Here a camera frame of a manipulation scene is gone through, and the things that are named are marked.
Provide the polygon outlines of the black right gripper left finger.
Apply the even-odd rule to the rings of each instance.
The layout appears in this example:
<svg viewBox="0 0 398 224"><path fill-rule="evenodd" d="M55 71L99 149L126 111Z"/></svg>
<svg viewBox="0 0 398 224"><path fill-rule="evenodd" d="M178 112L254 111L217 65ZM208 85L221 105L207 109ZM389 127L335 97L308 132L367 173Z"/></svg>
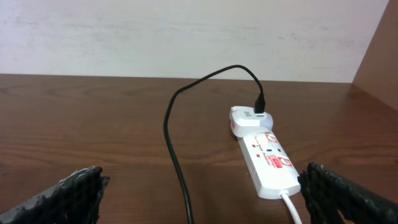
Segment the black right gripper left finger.
<svg viewBox="0 0 398 224"><path fill-rule="evenodd" d="M101 167L76 170L1 214L1 224L96 224L110 178Z"/></svg>

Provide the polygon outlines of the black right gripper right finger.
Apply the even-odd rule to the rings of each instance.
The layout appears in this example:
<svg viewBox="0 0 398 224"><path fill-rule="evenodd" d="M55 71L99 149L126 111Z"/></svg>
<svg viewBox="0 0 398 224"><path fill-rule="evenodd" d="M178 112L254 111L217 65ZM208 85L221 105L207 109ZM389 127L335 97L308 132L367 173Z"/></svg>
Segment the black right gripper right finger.
<svg viewBox="0 0 398 224"><path fill-rule="evenodd" d="M397 204L310 162L298 182L310 223L397 224Z"/></svg>

